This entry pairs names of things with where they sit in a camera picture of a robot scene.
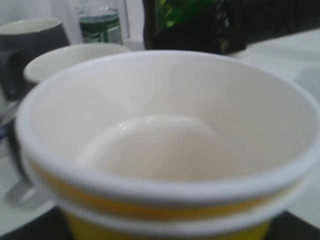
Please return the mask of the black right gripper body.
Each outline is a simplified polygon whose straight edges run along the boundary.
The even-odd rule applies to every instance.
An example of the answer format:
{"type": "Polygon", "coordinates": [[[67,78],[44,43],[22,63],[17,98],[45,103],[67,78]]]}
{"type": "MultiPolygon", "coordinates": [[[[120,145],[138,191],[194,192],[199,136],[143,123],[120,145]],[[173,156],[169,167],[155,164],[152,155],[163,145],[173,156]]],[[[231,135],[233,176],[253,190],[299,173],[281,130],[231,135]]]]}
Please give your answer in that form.
{"type": "Polygon", "coordinates": [[[249,44],[320,26],[317,0],[215,0],[187,22],[161,28],[157,0],[143,1],[143,41],[147,50],[231,54],[249,44]]]}

